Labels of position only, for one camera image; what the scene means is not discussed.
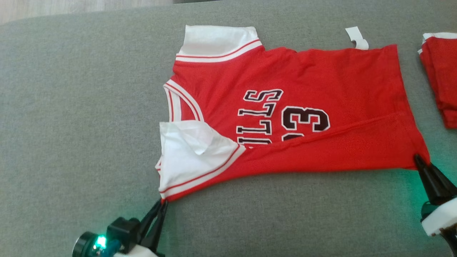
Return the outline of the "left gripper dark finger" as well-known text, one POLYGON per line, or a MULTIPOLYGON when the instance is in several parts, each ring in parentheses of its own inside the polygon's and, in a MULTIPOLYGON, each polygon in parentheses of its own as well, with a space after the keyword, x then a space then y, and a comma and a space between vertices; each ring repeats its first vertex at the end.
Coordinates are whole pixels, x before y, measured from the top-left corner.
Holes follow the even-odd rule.
POLYGON ((162 227, 165 221, 166 212, 168 208, 168 201, 162 200, 162 206, 158 212, 157 217, 154 219, 150 229, 143 235, 142 245, 149 248, 153 252, 158 252, 158 245, 161 236, 162 227))
POLYGON ((144 218, 140 222, 139 226, 139 235, 146 235, 148 230, 150 229, 151 224, 153 223, 154 219, 157 217, 158 212, 162 206, 162 200, 157 200, 156 203, 152 208, 150 208, 149 212, 144 216, 144 218))

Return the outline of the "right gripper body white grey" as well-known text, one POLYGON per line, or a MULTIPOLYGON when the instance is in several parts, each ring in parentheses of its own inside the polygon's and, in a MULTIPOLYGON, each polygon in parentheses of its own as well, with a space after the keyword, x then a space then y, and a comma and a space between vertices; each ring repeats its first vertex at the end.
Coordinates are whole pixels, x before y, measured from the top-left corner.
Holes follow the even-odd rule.
POLYGON ((421 225, 429 237, 441 236, 457 256, 457 199, 454 197, 442 205, 425 202, 421 208, 421 225))

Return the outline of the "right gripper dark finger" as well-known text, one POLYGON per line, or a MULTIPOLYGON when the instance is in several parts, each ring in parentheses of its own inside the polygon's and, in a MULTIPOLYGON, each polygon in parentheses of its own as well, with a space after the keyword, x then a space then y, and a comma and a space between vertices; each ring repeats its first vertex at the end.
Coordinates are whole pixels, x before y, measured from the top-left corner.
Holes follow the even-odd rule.
POLYGON ((427 163, 419 154, 413 159, 430 204, 442 205, 457 196, 457 187, 439 168, 427 163))

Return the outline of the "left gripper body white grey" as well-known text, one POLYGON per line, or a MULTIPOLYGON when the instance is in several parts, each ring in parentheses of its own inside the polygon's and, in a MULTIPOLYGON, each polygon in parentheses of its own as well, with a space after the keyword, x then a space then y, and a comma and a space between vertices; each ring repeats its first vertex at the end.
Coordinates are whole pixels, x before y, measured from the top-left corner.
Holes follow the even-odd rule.
POLYGON ((116 252, 113 257, 165 257, 165 254, 160 252, 153 252, 147 247, 141 245, 135 245, 127 253, 122 253, 121 251, 116 252))

